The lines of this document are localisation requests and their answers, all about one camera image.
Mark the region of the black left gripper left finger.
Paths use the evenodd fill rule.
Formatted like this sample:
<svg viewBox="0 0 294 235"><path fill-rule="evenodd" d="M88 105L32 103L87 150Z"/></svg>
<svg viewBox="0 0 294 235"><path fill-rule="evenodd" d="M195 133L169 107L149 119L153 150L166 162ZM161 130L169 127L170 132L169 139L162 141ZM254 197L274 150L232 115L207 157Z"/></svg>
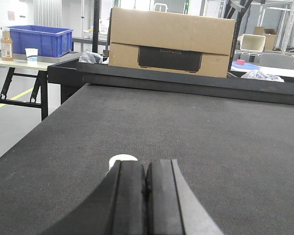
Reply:
<svg viewBox="0 0 294 235"><path fill-rule="evenodd" d="M139 161L116 161L96 189L44 235L144 235L145 172Z"/></svg>

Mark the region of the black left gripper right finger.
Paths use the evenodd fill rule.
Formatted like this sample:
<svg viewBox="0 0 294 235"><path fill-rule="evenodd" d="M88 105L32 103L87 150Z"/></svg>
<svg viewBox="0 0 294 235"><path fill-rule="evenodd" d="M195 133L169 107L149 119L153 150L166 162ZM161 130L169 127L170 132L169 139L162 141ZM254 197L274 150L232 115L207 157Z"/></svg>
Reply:
<svg viewBox="0 0 294 235"><path fill-rule="evenodd" d="M221 235L199 202L176 159L153 160L147 170L149 235Z"/></svg>

